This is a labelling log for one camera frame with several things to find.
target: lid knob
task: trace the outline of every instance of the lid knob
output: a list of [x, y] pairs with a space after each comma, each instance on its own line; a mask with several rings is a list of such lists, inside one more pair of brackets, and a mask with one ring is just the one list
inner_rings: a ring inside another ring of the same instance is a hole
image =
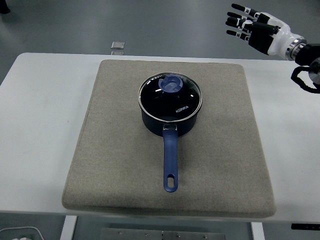
[[168, 74], [164, 79], [159, 79], [159, 88], [166, 93], [177, 93], [182, 86], [183, 82], [177, 75]]

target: pot lid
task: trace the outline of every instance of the pot lid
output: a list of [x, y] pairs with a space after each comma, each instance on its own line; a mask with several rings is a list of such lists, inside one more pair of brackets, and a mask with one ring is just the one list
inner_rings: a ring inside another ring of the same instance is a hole
[[164, 72], [149, 77], [140, 87], [138, 101], [150, 117], [164, 121], [183, 121], [201, 108], [199, 86], [180, 73]]

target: saucepan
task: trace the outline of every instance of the saucepan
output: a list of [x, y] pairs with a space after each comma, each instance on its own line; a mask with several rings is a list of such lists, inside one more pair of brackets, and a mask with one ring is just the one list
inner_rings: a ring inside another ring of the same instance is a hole
[[163, 187], [178, 189], [178, 137], [196, 123], [203, 96], [191, 78], [174, 72], [149, 77], [138, 91], [142, 121], [152, 133], [163, 137]]

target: saucepan handle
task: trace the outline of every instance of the saucepan handle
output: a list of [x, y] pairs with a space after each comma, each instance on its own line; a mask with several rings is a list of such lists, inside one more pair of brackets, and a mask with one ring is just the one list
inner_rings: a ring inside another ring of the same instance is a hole
[[178, 131], [175, 124], [163, 125], [164, 167], [163, 187], [173, 193], [178, 189]]

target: white table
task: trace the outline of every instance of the white table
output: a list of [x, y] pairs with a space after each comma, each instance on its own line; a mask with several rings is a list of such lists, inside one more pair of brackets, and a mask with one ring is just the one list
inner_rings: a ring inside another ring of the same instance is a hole
[[[247, 59], [21, 54], [0, 86], [0, 212], [110, 216], [61, 204], [99, 64], [105, 59], [242, 65], [277, 211], [264, 219], [213, 220], [320, 223], [320, 95], [291, 81], [294, 62]], [[301, 76], [308, 80], [307, 74]]]

